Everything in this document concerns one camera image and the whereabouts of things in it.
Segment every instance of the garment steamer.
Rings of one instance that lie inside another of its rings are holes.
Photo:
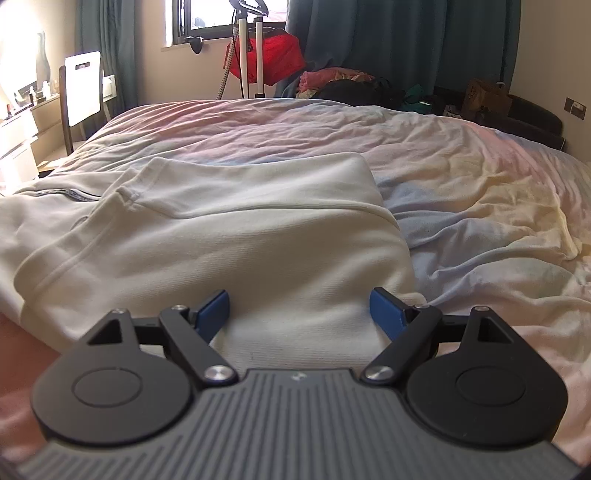
[[[263,17],[269,15],[269,9],[263,0],[256,0],[256,6],[247,4],[244,0],[230,0],[230,4],[236,10],[236,18],[238,20],[238,38],[239,38],[239,67],[242,85],[242,97],[250,98],[249,86],[248,86],[248,64],[246,60],[246,54],[248,52],[248,46],[250,42],[248,40],[248,14],[256,15],[254,23],[256,29],[256,94],[255,98],[265,97],[265,82],[263,74]],[[230,52],[226,59],[226,66],[224,69],[224,75],[222,78],[222,84],[217,93],[217,99],[221,100],[223,92],[226,88],[226,82],[228,81],[228,74],[230,72],[230,65],[232,64],[233,56],[235,55],[234,50],[234,39],[236,38],[236,28],[232,33],[233,39],[230,44]]]

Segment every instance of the cardboard box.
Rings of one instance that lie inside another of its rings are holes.
[[[462,117],[473,121],[481,108],[508,115],[512,103],[513,100],[507,95],[505,89],[482,80],[472,79],[468,84],[462,105]]]

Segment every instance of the window frame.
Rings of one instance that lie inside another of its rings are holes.
[[[179,45],[186,37],[203,37],[204,40],[232,38],[232,24],[215,27],[191,28],[191,0],[173,0],[173,45]],[[265,22],[266,27],[285,29],[285,22]]]

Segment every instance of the gray ribbed plate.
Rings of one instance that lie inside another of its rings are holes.
[[[185,418],[118,450],[51,442],[20,472],[31,480],[570,480],[552,444],[481,452],[418,426],[398,394],[347,370],[254,370],[210,389]]]

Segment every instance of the black bag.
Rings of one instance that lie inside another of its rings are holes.
[[[384,78],[371,82],[343,79],[327,83],[312,98],[333,100],[351,106],[379,105],[396,110],[402,104],[405,95],[404,90],[392,88],[390,82]]]

